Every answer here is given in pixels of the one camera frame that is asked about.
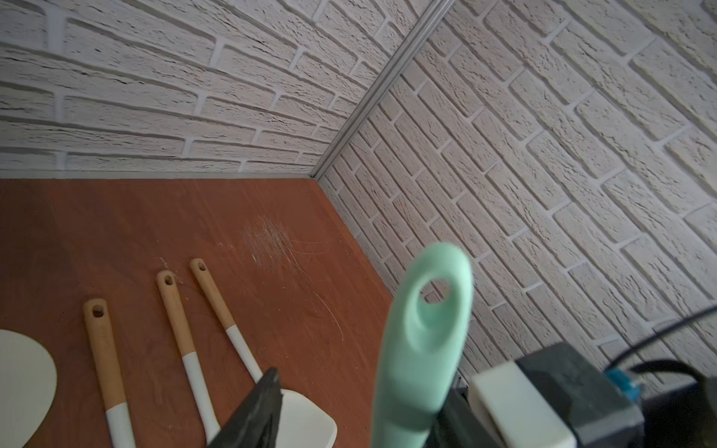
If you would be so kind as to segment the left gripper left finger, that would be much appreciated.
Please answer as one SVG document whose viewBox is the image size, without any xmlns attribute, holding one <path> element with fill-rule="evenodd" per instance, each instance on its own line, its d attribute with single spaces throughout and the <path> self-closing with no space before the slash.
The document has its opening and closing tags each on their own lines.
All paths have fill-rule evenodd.
<svg viewBox="0 0 717 448">
<path fill-rule="evenodd" d="M 208 448 L 275 448 L 282 410 L 278 370 L 268 369 Z"/>
</svg>

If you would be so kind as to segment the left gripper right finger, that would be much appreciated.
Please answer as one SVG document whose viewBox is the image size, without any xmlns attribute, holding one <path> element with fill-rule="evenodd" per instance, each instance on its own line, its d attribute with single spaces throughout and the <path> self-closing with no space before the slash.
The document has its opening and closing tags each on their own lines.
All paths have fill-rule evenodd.
<svg viewBox="0 0 717 448">
<path fill-rule="evenodd" d="M 475 417 L 467 401 L 467 393 L 468 388 L 452 388 L 449 391 L 425 442 L 427 448 L 499 446 Z"/>
</svg>

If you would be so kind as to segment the cream spatula mint handle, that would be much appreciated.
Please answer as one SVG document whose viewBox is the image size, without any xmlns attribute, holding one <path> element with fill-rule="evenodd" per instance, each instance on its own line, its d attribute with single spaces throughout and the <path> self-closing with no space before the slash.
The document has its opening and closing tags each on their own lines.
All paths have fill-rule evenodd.
<svg viewBox="0 0 717 448">
<path fill-rule="evenodd" d="M 425 444 L 459 366 L 473 300 L 472 265 L 457 246 L 435 243 L 412 261 L 382 337 L 371 446 Z"/>
</svg>

